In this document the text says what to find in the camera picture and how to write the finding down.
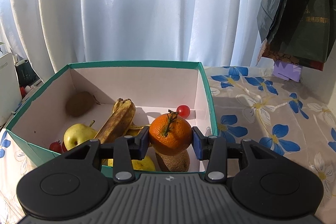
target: logo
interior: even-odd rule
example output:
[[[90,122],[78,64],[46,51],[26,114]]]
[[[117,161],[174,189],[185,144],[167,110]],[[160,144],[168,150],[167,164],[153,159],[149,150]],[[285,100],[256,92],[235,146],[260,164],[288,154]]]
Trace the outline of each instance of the logo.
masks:
[[[172,177],[172,176],[167,176],[167,177],[165,177],[165,179],[168,180],[168,181],[172,181],[172,180],[174,180],[175,178]]]

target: kiwi fruit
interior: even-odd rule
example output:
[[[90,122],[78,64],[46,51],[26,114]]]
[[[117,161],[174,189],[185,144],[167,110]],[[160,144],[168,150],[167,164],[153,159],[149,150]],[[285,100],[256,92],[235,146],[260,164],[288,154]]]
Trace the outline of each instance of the kiwi fruit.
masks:
[[[71,117],[79,117],[88,112],[95,104],[95,99],[87,91],[70,97],[65,105],[66,113]]]
[[[187,150],[175,156],[167,156],[155,151],[157,163],[162,172],[188,172],[190,158]]]

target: curtain fold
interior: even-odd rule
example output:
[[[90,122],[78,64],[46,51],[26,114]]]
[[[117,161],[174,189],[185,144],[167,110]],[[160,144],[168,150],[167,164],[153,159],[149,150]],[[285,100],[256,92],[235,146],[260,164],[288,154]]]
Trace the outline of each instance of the curtain fold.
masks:
[[[0,33],[46,81],[100,60],[249,66],[260,0],[0,0]]]
[[[10,0],[15,27],[26,56],[41,79],[49,79],[54,70],[44,42],[38,0]]]

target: purple paper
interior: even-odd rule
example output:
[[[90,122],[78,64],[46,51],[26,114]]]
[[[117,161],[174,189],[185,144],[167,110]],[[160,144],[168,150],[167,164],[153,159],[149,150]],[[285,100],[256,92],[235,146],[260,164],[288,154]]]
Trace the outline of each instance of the purple paper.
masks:
[[[295,82],[300,81],[302,66],[293,65],[283,61],[276,61],[274,63],[273,75],[284,80],[292,79]]]

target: yellow apple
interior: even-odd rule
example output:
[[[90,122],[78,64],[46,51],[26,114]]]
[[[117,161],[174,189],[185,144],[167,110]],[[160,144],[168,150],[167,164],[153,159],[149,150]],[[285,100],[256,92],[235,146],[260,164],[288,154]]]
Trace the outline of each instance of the yellow apple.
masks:
[[[77,145],[80,145],[90,139],[93,139],[97,135],[91,126],[95,121],[92,121],[90,126],[86,126],[82,123],[77,123],[70,126],[64,133],[64,145],[67,150],[70,150]]]

